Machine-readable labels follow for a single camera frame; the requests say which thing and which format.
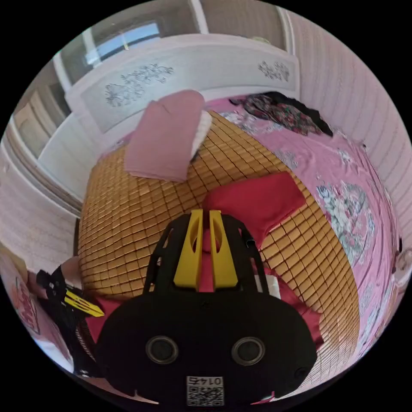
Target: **white headboard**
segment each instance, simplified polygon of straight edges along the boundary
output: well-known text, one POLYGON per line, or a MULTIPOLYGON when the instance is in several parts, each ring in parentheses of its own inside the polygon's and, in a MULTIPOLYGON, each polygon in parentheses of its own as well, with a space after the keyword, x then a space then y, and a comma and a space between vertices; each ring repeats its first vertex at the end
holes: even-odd
POLYGON ((278 90, 299 98, 299 62, 274 46, 223 34, 188 34, 138 45, 104 61, 66 94, 102 151, 131 132, 151 100, 194 89, 206 101, 278 90))

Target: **pink bedsheet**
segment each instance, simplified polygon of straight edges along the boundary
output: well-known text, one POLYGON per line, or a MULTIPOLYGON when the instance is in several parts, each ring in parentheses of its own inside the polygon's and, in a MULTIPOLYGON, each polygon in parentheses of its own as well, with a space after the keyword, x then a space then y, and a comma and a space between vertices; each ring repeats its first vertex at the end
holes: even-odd
POLYGON ((352 267, 360 331, 350 364, 375 342, 394 287, 391 269, 397 223, 389 195, 365 149, 341 132, 303 136, 248 114, 228 99, 207 103, 282 160, 308 188, 330 222, 352 267))

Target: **striped wall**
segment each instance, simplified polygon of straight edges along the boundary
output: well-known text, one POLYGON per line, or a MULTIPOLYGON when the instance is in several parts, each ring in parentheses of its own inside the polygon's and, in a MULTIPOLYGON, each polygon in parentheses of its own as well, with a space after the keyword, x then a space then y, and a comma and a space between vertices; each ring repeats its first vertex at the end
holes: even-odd
POLYGON ((404 246, 412 246, 412 145, 389 95, 343 43, 289 12, 300 62, 300 99, 367 146, 393 200, 404 246))
POLYGON ((0 240, 29 270, 55 270, 73 255, 76 218, 37 191, 0 145, 0 240))

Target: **yellow plastic part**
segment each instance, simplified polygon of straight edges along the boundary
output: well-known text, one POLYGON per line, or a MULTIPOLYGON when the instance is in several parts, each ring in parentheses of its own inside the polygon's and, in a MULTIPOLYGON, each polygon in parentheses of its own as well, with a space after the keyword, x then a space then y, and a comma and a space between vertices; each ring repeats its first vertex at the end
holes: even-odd
POLYGON ((77 295, 75 295, 74 293, 72 293, 70 291, 66 291, 66 296, 64 297, 64 301, 68 305, 71 305, 71 306, 73 306, 77 309, 80 309, 83 312, 94 316, 95 318, 99 318, 101 316, 104 316, 104 312, 99 308, 99 306, 94 305, 94 304, 82 299, 80 296, 77 296, 77 295))
POLYGON ((174 284, 180 288, 199 291, 203 240, 203 210, 191 211, 188 231, 177 265, 174 284))
POLYGON ((237 275, 223 226, 222 214, 219 210, 211 210, 209 212, 209 219, 215 289, 233 288, 237 285, 237 275), (219 245, 219 251, 217 251, 216 242, 219 245))

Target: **camera lens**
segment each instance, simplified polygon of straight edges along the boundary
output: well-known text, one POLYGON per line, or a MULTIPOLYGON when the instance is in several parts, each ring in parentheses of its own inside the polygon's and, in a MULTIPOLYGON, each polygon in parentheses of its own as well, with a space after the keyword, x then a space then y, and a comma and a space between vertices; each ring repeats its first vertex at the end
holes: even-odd
POLYGON ((166 365, 177 358, 179 350, 176 343, 167 336, 155 336, 147 342, 146 354, 151 361, 166 365))
POLYGON ((263 342, 255 337, 239 339, 232 348, 232 358, 239 365, 250 366, 258 363, 265 354, 263 342))

